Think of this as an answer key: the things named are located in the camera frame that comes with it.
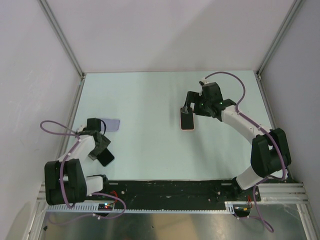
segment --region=black bracket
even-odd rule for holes
[[[270,135],[279,147],[284,165],[291,164],[291,156],[285,131],[277,128],[270,131]],[[252,140],[251,166],[254,172],[261,178],[273,174],[282,169],[281,162],[275,146],[266,135],[257,135]]]
[[[64,204],[60,181],[61,162],[49,161],[44,166],[45,198],[49,205]],[[68,176],[64,190],[69,203],[82,203],[87,196],[87,184],[79,159],[64,163],[63,175]]]

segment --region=smartphone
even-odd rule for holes
[[[184,107],[180,108],[180,127],[183,131],[192,131],[195,129],[194,113],[191,107],[188,107],[187,113]]]
[[[120,127],[120,119],[100,118],[101,119],[101,132],[117,132]]]

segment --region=purple cable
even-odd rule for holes
[[[68,131],[72,132],[72,133],[58,133],[58,132],[54,132],[54,131],[49,131],[47,129],[45,129],[43,127],[43,124],[44,123],[53,123],[53,124],[57,124],[65,129],[67,129]],[[59,177],[60,177],[60,188],[61,188],[61,193],[62,193],[62,197],[63,197],[63,200],[64,200],[64,203],[65,205],[69,208],[69,209],[72,209],[74,206],[75,206],[75,203],[73,205],[70,205],[69,204],[69,201],[68,201],[68,198],[67,198],[67,194],[66,194],[66,190],[65,190],[65,185],[64,185],[64,166],[65,166],[65,162],[66,160],[68,159],[69,157],[69,154],[71,154],[75,148],[78,146],[78,144],[80,143],[81,139],[78,135],[75,134],[75,131],[73,131],[72,129],[62,125],[61,123],[59,122],[56,122],[56,121],[52,121],[52,120],[44,120],[40,123],[40,128],[45,131],[46,133],[49,133],[49,134],[53,134],[53,135],[59,135],[59,136],[72,136],[72,137],[76,137],[77,138],[77,141],[76,143],[71,147],[71,149],[69,150],[68,154],[66,154],[61,162],[61,166],[60,166],[60,174],[59,174]],[[109,194],[106,194],[106,193],[100,193],[100,192],[94,192],[92,193],[92,195],[101,195],[101,196],[106,196],[106,197],[109,197],[109,198],[112,198],[112,199],[116,199],[118,201],[120,201],[122,204],[123,204],[123,211],[116,215],[116,216],[112,216],[112,217],[102,217],[103,219],[114,219],[114,218],[117,218],[119,216],[121,216],[122,214],[125,213],[126,209],[127,209],[127,206],[125,204],[125,202],[123,200],[121,200],[120,198],[116,197],[116,196],[112,196],[112,195],[109,195]]]
[[[82,219],[82,218],[85,218],[85,217],[90,217],[90,216],[97,217],[97,218],[100,217],[100,219],[115,219],[115,218],[120,217],[127,210],[126,203],[122,199],[120,199],[120,198],[118,198],[116,196],[112,196],[112,195],[109,195],[109,194],[106,194],[106,193],[101,193],[101,192],[94,192],[94,193],[92,193],[92,195],[100,195],[100,196],[105,196],[105,197],[108,197],[108,198],[112,198],[112,199],[118,200],[119,202],[121,202],[123,204],[122,212],[120,212],[119,214],[117,214],[115,216],[100,216],[100,215],[96,215],[96,214],[93,215],[91,213],[88,213],[88,214],[77,216],[77,217],[75,217],[75,218],[73,218],[73,219],[71,219],[69,221],[65,221],[65,222],[61,222],[61,223],[51,221],[50,216],[49,216],[48,217],[49,223],[51,223],[53,225],[57,225],[57,226],[63,226],[63,225],[67,225],[67,224],[73,223],[73,222],[75,222],[75,221],[77,221],[79,219]]]
[[[229,73],[229,72],[226,72],[226,71],[216,71],[214,73],[211,73],[209,74],[208,76],[206,76],[204,79],[207,79],[213,75],[216,75],[216,74],[226,74],[226,75],[230,75],[234,78],[236,78],[241,86],[242,86],[242,89],[243,89],[243,94],[241,96],[241,98],[239,99],[239,101],[236,103],[235,105],[235,111],[237,112],[238,115],[240,115],[241,117],[243,117],[245,120],[247,120],[249,123],[251,123],[252,125],[254,125],[256,128],[258,128],[258,130],[260,130],[261,132],[263,132],[269,139],[270,141],[272,142],[275,150],[276,150],[276,153],[278,154],[279,156],[279,159],[280,159],[280,163],[281,163],[281,168],[282,168],[282,177],[276,177],[276,176],[273,176],[273,175],[270,175],[270,177],[274,178],[274,179],[277,179],[277,180],[280,180],[280,181],[283,181],[285,180],[286,178],[286,165],[285,165],[285,162],[284,162],[284,159],[282,157],[282,154],[280,152],[280,149],[276,143],[276,141],[274,140],[274,138],[265,130],[263,129],[258,123],[256,123],[255,121],[253,121],[250,117],[248,117],[247,115],[243,114],[242,112],[240,112],[239,110],[239,104],[242,102],[242,100],[245,98],[245,95],[246,95],[246,86],[244,84],[244,82],[236,75],[232,74],[232,73]],[[259,181],[257,184],[255,184],[253,186],[253,201],[254,201],[254,204],[255,204],[255,207],[256,207],[256,211],[259,215],[259,217],[257,216],[250,216],[250,218],[253,218],[253,219],[258,219],[258,220],[261,220],[263,225],[265,226],[265,228],[271,232],[271,233],[274,233],[274,228],[270,225],[270,223],[268,223],[262,216],[261,212],[260,212],[260,209],[258,207],[258,203],[257,203],[257,200],[256,200],[256,187],[257,185],[261,184],[261,183],[264,183],[265,181],[268,180],[268,177],[265,177],[264,179],[262,179],[261,181]]]
[[[56,124],[56,125],[59,125],[65,129],[67,129],[68,131],[72,132],[72,133],[59,133],[59,132],[54,132],[54,131],[49,131],[47,129],[45,129],[43,127],[43,124],[45,123],[53,123],[53,124]],[[69,154],[71,154],[75,148],[78,146],[79,144],[79,140],[80,140],[80,137],[78,135],[75,134],[75,132],[73,130],[71,130],[70,128],[62,125],[61,123],[57,122],[57,121],[52,121],[52,120],[44,120],[40,123],[40,128],[45,131],[46,133],[49,133],[49,134],[53,134],[53,135],[58,135],[58,136],[72,136],[72,137],[76,137],[77,138],[77,141],[76,143],[71,147],[70,151],[68,152]],[[68,159],[69,155],[66,154],[61,162],[61,166],[60,166],[60,173],[59,173],[59,177],[60,177],[60,188],[61,188],[61,193],[62,193],[62,197],[63,197],[63,200],[64,200],[64,203],[65,205],[71,209],[75,206],[75,204],[73,205],[70,205],[69,201],[68,201],[68,198],[67,198],[67,194],[66,194],[66,190],[65,190],[65,184],[64,184],[64,167],[65,167],[65,162],[66,160]]]

